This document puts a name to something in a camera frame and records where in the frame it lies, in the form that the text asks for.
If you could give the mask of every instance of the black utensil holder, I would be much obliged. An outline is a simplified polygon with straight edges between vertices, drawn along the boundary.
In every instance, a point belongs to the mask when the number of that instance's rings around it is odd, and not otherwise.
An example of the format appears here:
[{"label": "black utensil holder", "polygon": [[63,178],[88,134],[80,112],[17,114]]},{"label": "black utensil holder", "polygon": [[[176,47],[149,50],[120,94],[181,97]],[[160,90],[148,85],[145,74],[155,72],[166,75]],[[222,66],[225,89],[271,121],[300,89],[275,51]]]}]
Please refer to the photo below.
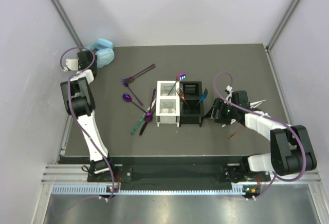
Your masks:
[{"label": "black utensil holder", "polygon": [[198,105],[203,92],[201,82],[180,82],[180,88],[184,92],[184,100],[180,99],[180,122],[182,124],[198,124],[202,126],[204,121],[204,104],[201,101]]}]

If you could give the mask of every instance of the white wall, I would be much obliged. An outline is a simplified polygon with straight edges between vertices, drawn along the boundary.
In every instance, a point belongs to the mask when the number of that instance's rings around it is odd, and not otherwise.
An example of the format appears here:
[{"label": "white wall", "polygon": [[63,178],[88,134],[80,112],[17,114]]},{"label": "white wall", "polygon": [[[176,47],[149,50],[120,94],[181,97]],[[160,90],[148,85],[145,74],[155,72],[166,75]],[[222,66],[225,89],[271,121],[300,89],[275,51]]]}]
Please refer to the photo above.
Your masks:
[{"label": "white wall", "polygon": [[0,223],[29,223],[65,108],[59,57],[74,44],[49,0],[1,0]]},{"label": "white wall", "polygon": [[302,0],[272,55],[295,123],[307,127],[329,195],[329,0]]},{"label": "white wall", "polygon": [[292,0],[60,0],[79,37],[116,46],[267,44]]}]

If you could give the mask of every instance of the metallic utensil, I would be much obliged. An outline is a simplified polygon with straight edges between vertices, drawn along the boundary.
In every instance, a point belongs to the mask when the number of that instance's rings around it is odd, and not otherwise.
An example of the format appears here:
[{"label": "metallic utensil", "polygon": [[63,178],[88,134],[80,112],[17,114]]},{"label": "metallic utensil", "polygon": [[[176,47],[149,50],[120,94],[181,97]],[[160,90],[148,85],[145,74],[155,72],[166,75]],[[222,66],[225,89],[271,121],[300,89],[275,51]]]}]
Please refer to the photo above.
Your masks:
[{"label": "metallic utensil", "polygon": [[207,98],[207,96],[208,96],[208,90],[205,89],[204,93],[202,94],[202,96],[201,96],[200,100],[198,101],[198,103],[196,104],[196,106],[197,106],[201,101],[203,101],[205,98]]},{"label": "metallic utensil", "polygon": [[[155,103],[156,103],[156,99],[153,100],[152,102],[152,109],[151,109],[151,112],[153,110],[153,107],[155,106]],[[143,122],[144,118],[145,118],[146,114],[143,114],[143,116],[139,119],[139,121],[137,122],[137,124],[135,125],[134,129],[132,129],[132,131],[130,132],[131,135],[135,134],[135,132],[137,131],[138,127],[141,125],[141,123]]]},{"label": "metallic utensil", "polygon": [[136,103],[133,102],[132,97],[129,94],[123,94],[122,98],[124,99],[124,101],[126,102],[131,102],[133,103],[136,107],[138,107],[140,110],[142,110],[144,113],[146,113],[146,111],[144,109],[142,109],[140,106],[138,106]]},{"label": "metallic utensil", "polygon": [[171,89],[170,89],[170,91],[169,91],[169,93],[168,93],[167,96],[170,95],[171,91],[172,91],[173,88],[176,86],[176,83],[177,83],[178,81],[182,81],[185,77],[186,77],[186,72],[181,72],[180,74],[177,75],[177,77],[176,77],[176,82],[174,83],[173,87],[171,87]]},{"label": "metallic utensil", "polygon": [[[152,106],[152,102],[153,102],[153,99],[155,97],[155,92],[156,92],[156,89],[153,90],[153,94],[152,94],[152,99],[151,99],[151,104],[150,104],[150,109],[151,109],[151,106]],[[149,111],[146,113],[146,116],[145,116],[145,122],[146,123],[150,123],[153,119],[153,115],[152,113]]]},{"label": "metallic utensil", "polygon": [[[152,109],[151,109],[151,114],[152,114],[152,115],[154,114],[155,109],[156,109],[156,104],[154,104],[154,106],[153,106]],[[139,131],[139,135],[140,135],[140,136],[144,133],[144,130],[145,130],[145,128],[146,128],[147,125],[148,125],[148,122],[145,121],[144,124],[143,124],[143,126],[142,126],[142,128],[141,128],[140,131]]]},{"label": "metallic utensil", "polygon": [[151,66],[145,68],[143,71],[140,71],[139,73],[129,77],[129,78],[125,78],[124,81],[127,83],[127,84],[131,84],[135,81],[136,78],[138,78],[139,76],[142,76],[144,73],[147,73],[148,71],[154,69],[156,67],[155,64],[152,64]]},{"label": "metallic utensil", "polygon": [[237,130],[235,133],[233,133],[231,136],[228,137],[228,139],[233,138],[236,134],[238,134],[239,132],[241,132],[244,128],[246,128],[245,126],[240,127],[239,130]]},{"label": "metallic utensil", "polygon": [[177,88],[176,93],[179,95],[179,97],[186,103],[187,107],[190,109],[189,105],[187,104],[185,98],[184,98],[184,92],[182,89]]},{"label": "metallic utensil", "polygon": [[133,91],[129,88],[129,85],[128,85],[128,83],[126,83],[126,81],[124,80],[124,78],[121,78],[121,82],[122,82],[122,84],[123,84],[124,87],[127,87],[130,90],[130,92],[134,95],[134,97],[137,99],[137,101],[139,102],[139,104],[141,106],[144,106],[144,104],[138,99],[138,97],[135,95],[135,93],[133,93]]}]

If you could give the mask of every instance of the metal frame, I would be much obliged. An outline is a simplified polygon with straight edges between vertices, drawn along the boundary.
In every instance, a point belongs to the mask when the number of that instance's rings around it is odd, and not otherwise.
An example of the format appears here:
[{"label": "metal frame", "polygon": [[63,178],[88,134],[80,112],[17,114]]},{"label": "metal frame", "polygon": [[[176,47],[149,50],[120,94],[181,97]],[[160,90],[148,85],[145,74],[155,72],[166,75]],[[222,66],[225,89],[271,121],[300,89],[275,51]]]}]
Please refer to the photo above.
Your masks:
[{"label": "metal frame", "polygon": [[[289,5],[287,12],[283,16],[281,22],[279,23],[275,33],[273,34],[269,44],[265,47],[265,51],[268,56],[268,60],[272,69],[272,73],[279,91],[279,95],[284,107],[285,114],[290,124],[294,124],[293,117],[290,113],[288,104],[286,102],[286,97],[283,91],[280,78],[271,55],[271,50],[275,45],[277,39],[282,33],[283,29],[287,25],[289,19],[291,18],[296,6],[301,0],[293,0]],[[81,40],[79,39],[74,27],[72,26],[68,16],[66,15],[61,3],[59,0],[51,0],[55,9],[57,10],[60,18],[62,19],[65,27],[67,28],[69,34],[74,40],[75,44],[79,47],[82,47]],[[59,147],[58,156],[56,164],[58,163],[61,156],[64,156],[66,144],[68,141],[69,131],[72,123],[72,118],[67,116],[61,146]],[[87,182],[87,173],[81,170],[81,164],[61,164],[61,165],[48,165],[46,166],[45,173],[42,178],[41,188],[39,192],[38,202],[35,208],[33,219],[31,223],[43,223],[46,215],[46,210],[49,205],[50,195],[54,185],[76,185],[77,187],[90,187],[90,186],[104,186],[106,183],[90,183]],[[233,187],[239,185],[248,185],[252,183],[239,182],[237,184],[232,184]],[[309,186],[310,194],[312,196],[316,211],[318,213],[321,223],[329,223],[329,201],[327,195],[324,191],[323,185],[321,183],[320,176],[317,171],[307,172],[305,175],[296,182],[282,182],[276,181],[274,185],[278,184],[307,184]]]},{"label": "metal frame", "polygon": [[277,39],[279,38],[280,34],[282,33],[284,27],[287,25],[287,22],[289,21],[291,15],[293,14],[294,10],[296,9],[297,5],[299,4],[301,0],[293,0],[291,4],[288,7],[288,10],[284,14],[283,18],[281,19],[276,31],[274,32],[273,36],[271,37],[271,40],[268,43],[267,49],[269,51],[272,50],[274,44],[276,43]]},{"label": "metal frame", "polygon": [[80,38],[78,37],[78,34],[76,33],[73,25],[71,24],[70,19],[66,15],[60,1],[59,0],[50,0],[50,1],[54,5],[55,9],[57,10],[59,17],[62,19],[63,24],[65,25],[66,29],[68,30],[68,32],[71,35],[72,39],[74,40],[75,44],[78,47],[83,47],[83,44],[82,44]]}]

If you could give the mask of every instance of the purple spoon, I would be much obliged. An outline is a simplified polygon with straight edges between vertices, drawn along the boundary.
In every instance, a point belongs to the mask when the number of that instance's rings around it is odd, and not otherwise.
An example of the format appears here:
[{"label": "purple spoon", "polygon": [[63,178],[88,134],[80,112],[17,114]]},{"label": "purple spoon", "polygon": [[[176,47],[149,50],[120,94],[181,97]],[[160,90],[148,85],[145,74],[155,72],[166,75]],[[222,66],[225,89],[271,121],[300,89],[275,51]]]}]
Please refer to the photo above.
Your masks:
[{"label": "purple spoon", "polygon": [[123,84],[124,87],[127,87],[127,88],[130,90],[130,92],[134,95],[134,97],[137,99],[137,101],[139,102],[139,104],[140,104],[141,106],[144,106],[144,104],[138,99],[138,97],[135,95],[135,93],[133,93],[133,91],[129,88],[129,85],[128,85],[128,83],[125,81],[124,78],[121,78],[121,82],[122,82],[122,84]]},{"label": "purple spoon", "polygon": [[146,113],[145,118],[144,118],[146,123],[150,123],[153,119],[153,114],[151,113],[151,108],[152,108],[152,102],[153,102],[153,99],[155,96],[155,91],[156,91],[156,89],[153,90],[153,95],[152,95],[152,99],[151,99],[151,105],[150,105],[149,112]]},{"label": "purple spoon", "polygon": [[140,110],[142,110],[144,113],[147,114],[147,112],[146,112],[144,109],[142,109],[140,106],[138,106],[136,103],[133,102],[132,97],[131,97],[129,94],[123,94],[123,95],[122,95],[122,98],[123,98],[124,101],[126,101],[126,102],[131,102],[131,103],[133,103],[136,107],[138,107]]}]

